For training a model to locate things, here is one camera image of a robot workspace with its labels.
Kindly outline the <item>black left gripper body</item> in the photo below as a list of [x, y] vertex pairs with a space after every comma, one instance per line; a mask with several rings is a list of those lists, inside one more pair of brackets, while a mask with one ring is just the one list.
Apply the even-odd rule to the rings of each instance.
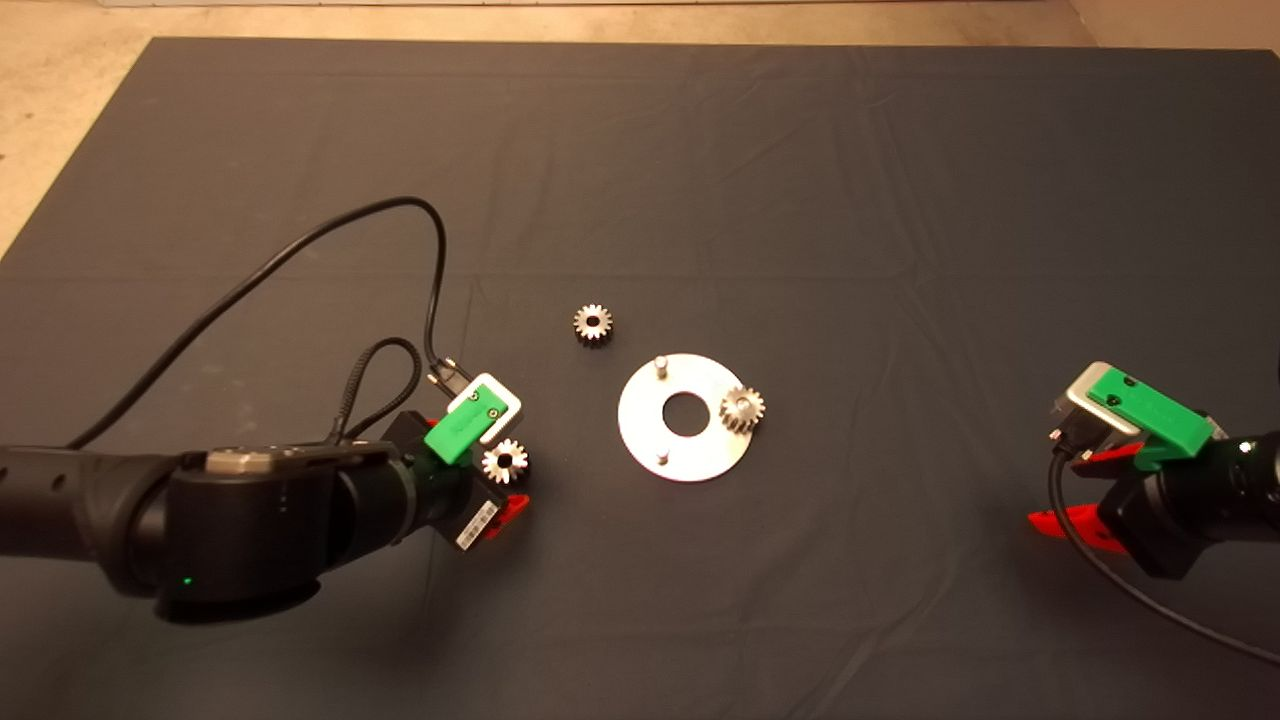
[[434, 425], [421, 413], [397, 413], [385, 429], [402, 462], [412, 471], [417, 491], [416, 528], [430, 528], [453, 550], [466, 553], [499, 525], [504, 492], [484, 474], [470, 447], [453, 462], [440, 459], [425, 442]]

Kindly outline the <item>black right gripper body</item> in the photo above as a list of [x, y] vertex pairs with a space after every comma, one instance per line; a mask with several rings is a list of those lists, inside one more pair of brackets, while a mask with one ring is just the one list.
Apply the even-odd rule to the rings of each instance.
[[1213, 484], [1206, 468], [1134, 471], [1105, 493], [1100, 519], [1146, 575], [1180, 580], [1213, 543], [1192, 509]]

